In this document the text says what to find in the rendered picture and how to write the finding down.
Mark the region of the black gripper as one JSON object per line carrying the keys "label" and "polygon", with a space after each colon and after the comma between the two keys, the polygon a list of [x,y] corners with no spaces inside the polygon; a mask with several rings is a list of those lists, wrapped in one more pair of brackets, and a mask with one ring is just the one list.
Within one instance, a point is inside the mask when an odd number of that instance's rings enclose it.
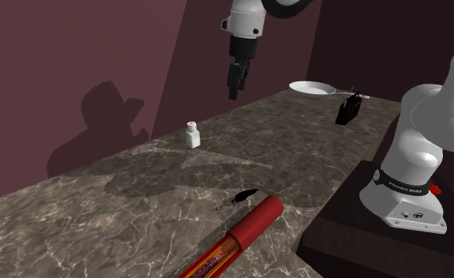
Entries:
{"label": "black gripper", "polygon": [[[257,51],[257,39],[246,39],[230,36],[229,55],[234,59],[229,65],[227,86],[229,87],[229,99],[236,100],[238,90],[244,90],[246,78],[249,74],[250,60],[255,58]],[[240,62],[243,62],[243,74],[240,78]]]}

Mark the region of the white frying pan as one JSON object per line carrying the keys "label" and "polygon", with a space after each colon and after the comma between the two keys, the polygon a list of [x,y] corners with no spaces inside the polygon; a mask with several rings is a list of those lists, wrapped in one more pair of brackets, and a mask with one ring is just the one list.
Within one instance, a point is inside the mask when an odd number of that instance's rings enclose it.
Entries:
{"label": "white frying pan", "polygon": [[369,99],[367,95],[358,92],[338,91],[331,85],[317,82],[317,81],[293,81],[289,84],[289,89],[297,93],[301,93],[302,97],[306,98],[320,98],[323,96],[336,96],[341,95],[347,98],[356,96],[361,99]]}

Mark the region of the small white bottle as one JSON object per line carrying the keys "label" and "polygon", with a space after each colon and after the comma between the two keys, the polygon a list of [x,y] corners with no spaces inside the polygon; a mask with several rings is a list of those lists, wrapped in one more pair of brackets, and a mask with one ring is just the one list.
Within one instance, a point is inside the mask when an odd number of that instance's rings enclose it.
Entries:
{"label": "small white bottle", "polygon": [[195,122],[187,122],[186,125],[186,145],[189,148],[196,148],[201,145],[200,132]]}

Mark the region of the black radio with antenna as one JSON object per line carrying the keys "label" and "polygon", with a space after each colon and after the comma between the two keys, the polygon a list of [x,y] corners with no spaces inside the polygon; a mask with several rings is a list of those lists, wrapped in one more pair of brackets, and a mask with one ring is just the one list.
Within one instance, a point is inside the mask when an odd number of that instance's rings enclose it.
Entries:
{"label": "black radio with antenna", "polygon": [[349,91],[349,96],[344,100],[340,105],[338,114],[336,116],[335,124],[340,126],[345,126],[353,118],[355,118],[359,112],[359,109],[362,104],[362,97],[360,96],[361,92],[353,92],[357,82],[361,79],[361,76],[368,65],[368,62],[363,66],[361,73],[358,75],[356,82],[352,85],[351,90]]}

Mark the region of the small black object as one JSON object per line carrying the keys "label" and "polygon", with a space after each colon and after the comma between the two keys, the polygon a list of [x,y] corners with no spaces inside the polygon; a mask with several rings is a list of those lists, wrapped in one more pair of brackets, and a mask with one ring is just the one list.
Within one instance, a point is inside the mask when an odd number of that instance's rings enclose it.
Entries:
{"label": "small black object", "polygon": [[255,194],[258,191],[258,189],[250,189],[250,190],[243,190],[242,192],[237,193],[233,199],[231,200],[231,203],[239,203],[244,201],[246,198],[249,196]]}

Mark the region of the red capped tube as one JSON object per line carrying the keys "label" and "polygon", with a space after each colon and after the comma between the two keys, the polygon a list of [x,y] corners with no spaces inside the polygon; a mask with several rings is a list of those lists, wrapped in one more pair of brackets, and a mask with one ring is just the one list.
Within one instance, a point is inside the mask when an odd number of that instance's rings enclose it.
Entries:
{"label": "red capped tube", "polygon": [[281,200],[267,196],[177,278],[219,278],[282,212]]}

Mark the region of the dark robot stand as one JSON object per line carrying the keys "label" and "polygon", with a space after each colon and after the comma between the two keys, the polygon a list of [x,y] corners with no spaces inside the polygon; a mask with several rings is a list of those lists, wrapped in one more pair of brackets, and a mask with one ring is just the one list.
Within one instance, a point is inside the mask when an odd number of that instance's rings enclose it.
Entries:
{"label": "dark robot stand", "polygon": [[454,278],[454,193],[432,177],[445,235],[393,228],[358,197],[376,167],[358,164],[303,232],[296,254],[323,278]]}

